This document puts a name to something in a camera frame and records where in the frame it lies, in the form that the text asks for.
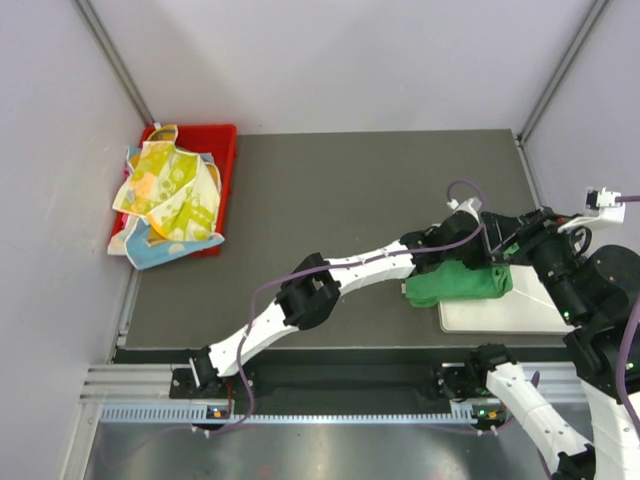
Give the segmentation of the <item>green microfiber towel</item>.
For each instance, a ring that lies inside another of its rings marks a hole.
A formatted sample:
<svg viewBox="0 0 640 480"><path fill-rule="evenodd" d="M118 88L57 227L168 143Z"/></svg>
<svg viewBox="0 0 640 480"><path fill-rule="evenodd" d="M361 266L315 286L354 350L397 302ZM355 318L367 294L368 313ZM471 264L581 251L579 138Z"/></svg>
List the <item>green microfiber towel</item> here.
<svg viewBox="0 0 640 480"><path fill-rule="evenodd" d="M508 266L471 270L458 261L447 261L435 271L404 281L409 304L431 308L442 302L499 299L513 289Z"/></svg>

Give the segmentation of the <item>yellow green patterned towel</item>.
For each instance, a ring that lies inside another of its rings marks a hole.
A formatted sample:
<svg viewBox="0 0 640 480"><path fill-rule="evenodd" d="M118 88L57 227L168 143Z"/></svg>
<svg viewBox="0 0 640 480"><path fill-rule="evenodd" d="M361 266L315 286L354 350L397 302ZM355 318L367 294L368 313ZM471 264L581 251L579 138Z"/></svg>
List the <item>yellow green patterned towel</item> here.
<svg viewBox="0 0 640 480"><path fill-rule="evenodd" d="M177 146L178 137L175 124L155 128L142 142L112 208L145 221L159 240L209 241L218 236L222 178L215 163Z"/></svg>

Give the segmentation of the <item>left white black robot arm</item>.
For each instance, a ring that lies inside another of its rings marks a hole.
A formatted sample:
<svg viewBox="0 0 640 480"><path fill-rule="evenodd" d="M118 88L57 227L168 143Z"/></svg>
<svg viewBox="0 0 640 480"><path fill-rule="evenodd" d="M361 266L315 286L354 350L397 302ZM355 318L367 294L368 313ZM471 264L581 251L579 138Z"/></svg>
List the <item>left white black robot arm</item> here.
<svg viewBox="0 0 640 480"><path fill-rule="evenodd" d="M460 206L442 223L410 232L391 244L344 258L308 255L288 276L261 313L250 307L247 324L226 339L193 352L192 384L205 396L216 396L228 377L255 355L290 334L326 321L341 297L385 281L405 280L443 261L468 259L481 247L480 214Z"/></svg>

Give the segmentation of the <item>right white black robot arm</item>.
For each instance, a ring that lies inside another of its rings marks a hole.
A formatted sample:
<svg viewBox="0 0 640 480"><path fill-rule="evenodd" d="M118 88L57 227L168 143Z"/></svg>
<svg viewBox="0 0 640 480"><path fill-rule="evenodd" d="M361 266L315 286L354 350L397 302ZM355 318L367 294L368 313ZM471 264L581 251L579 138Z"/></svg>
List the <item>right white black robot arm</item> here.
<svg viewBox="0 0 640 480"><path fill-rule="evenodd" d="M493 263L530 266L569 326L563 342L587 398L593 438L568 425L526 377L507 348L486 344L465 362L476 394L510 411L554 479L639 476L639 256L620 245L587 255L574 233L585 218L542 208L518 217L480 216Z"/></svg>

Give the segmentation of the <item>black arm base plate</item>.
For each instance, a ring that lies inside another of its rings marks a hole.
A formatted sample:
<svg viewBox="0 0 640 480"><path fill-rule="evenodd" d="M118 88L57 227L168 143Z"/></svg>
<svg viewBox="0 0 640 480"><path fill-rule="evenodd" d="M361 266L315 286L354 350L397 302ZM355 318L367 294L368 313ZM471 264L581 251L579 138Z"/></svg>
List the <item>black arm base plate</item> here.
<svg viewBox="0 0 640 480"><path fill-rule="evenodd" d="M467 358L460 348L271 349L244 372L259 413L427 409L488 395Z"/></svg>

